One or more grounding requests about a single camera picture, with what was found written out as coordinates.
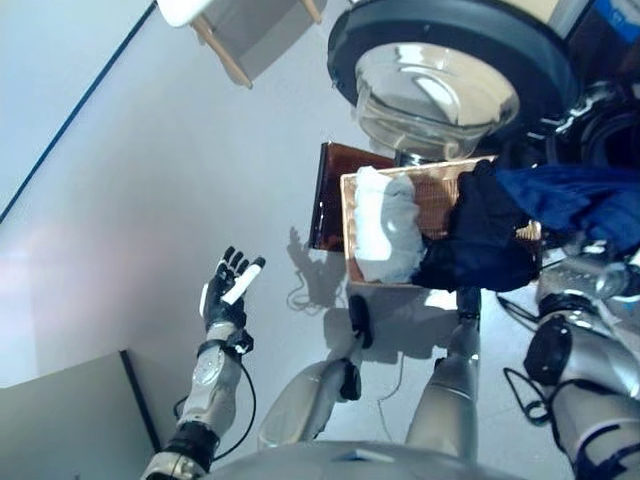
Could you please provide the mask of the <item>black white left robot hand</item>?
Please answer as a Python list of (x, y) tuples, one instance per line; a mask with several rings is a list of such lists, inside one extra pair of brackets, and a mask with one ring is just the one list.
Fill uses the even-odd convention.
[(219, 324), (231, 324), (237, 330), (245, 327), (244, 296), (265, 265), (262, 256), (249, 261), (233, 246), (225, 250), (201, 293), (199, 314), (206, 332)]

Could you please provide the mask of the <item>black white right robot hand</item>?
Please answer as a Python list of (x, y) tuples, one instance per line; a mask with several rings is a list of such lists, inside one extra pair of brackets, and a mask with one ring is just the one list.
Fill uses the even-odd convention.
[(564, 251), (568, 256), (591, 256), (604, 262), (618, 262), (622, 255), (606, 240), (591, 240), (583, 236), (576, 236), (565, 246)]

